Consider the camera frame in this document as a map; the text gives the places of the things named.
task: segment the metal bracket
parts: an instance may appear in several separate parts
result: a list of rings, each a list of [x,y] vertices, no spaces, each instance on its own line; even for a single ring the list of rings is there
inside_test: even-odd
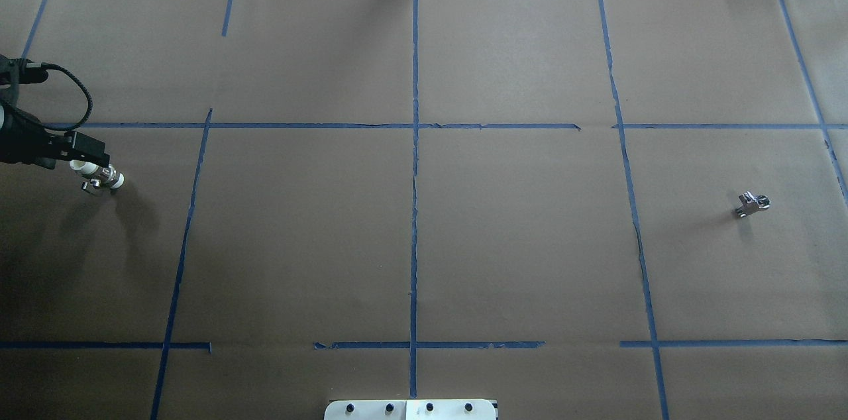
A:
[[[392,401],[334,401],[324,420],[497,420],[497,402],[487,399],[400,399]]]
[[[771,208],[772,202],[765,195],[754,195],[750,191],[746,191],[739,196],[742,206],[733,210],[736,217],[745,218],[748,215],[753,215],[760,211],[766,211]]]

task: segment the black wire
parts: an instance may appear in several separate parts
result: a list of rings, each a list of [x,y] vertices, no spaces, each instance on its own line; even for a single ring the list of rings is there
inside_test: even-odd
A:
[[[18,118],[23,119],[25,122],[27,122],[29,124],[36,125],[36,127],[40,127],[44,130],[49,130],[49,131],[72,131],[72,130],[76,130],[76,129],[82,127],[82,125],[85,124],[85,122],[88,121],[88,117],[91,116],[91,110],[94,109],[94,102],[93,102],[93,100],[91,100],[91,94],[88,92],[88,89],[85,88],[84,85],[82,85],[82,82],[80,82],[80,80],[77,79],[76,76],[74,76],[72,73],[70,73],[69,70],[67,70],[64,67],[61,67],[60,65],[45,63],[45,64],[42,64],[42,69],[60,71],[64,75],[68,76],[76,84],[76,87],[79,87],[82,90],[82,93],[85,94],[85,100],[87,100],[87,102],[88,102],[88,108],[85,110],[85,115],[83,115],[82,118],[79,119],[78,122],[76,122],[76,124],[68,125],[67,127],[51,127],[50,125],[45,125],[45,124],[42,124],[40,122],[36,122],[33,119],[31,119],[30,117],[28,117],[26,114],[24,114],[23,111],[19,110],[17,107],[12,107],[12,106],[7,105],[7,107],[9,109],[11,109],[12,115],[18,116]]]

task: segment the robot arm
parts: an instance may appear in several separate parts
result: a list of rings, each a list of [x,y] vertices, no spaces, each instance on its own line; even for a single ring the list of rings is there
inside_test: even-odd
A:
[[[48,70],[60,70],[73,79],[85,93],[88,110],[70,127],[48,127],[39,119],[18,109],[20,84],[38,84],[48,79]],[[36,164],[52,170],[56,160],[81,160],[108,167],[106,145],[76,131],[91,114],[91,95],[69,71],[55,64],[39,64],[30,60],[10,60],[0,55],[0,162]],[[48,131],[62,131],[52,134]]]

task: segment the cable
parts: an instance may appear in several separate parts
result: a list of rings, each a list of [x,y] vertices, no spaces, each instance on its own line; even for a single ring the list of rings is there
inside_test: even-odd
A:
[[[82,82],[80,82],[80,80],[77,79],[76,76],[74,76],[72,73],[70,73],[69,70],[67,70],[64,67],[61,67],[60,65],[42,63],[42,66],[40,67],[40,69],[60,71],[64,75],[68,76],[76,84],[76,87],[79,87],[82,90],[82,93],[85,94],[85,100],[87,100],[87,102],[88,102],[88,108],[85,110],[85,115],[83,115],[82,118],[79,119],[78,122],[76,122],[76,124],[68,125],[67,127],[49,127],[49,125],[45,125],[45,124],[42,124],[40,122],[34,121],[30,117],[28,117],[26,114],[24,114],[24,112],[22,110],[18,109],[17,107],[13,107],[13,106],[8,105],[6,103],[3,103],[3,105],[11,110],[12,115],[17,116],[18,118],[23,119],[23,121],[25,121],[29,124],[32,124],[32,125],[36,125],[36,127],[40,127],[44,130],[72,131],[72,130],[76,130],[76,129],[82,127],[82,125],[85,124],[85,122],[88,121],[88,117],[91,116],[91,110],[94,109],[94,102],[93,102],[93,100],[91,100],[91,94],[88,92],[88,89],[85,88],[84,85],[82,85]]]

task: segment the white bracket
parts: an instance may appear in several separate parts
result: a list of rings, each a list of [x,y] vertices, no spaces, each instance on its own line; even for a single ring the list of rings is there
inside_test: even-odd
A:
[[[324,420],[498,420],[496,405],[487,399],[334,401]]]

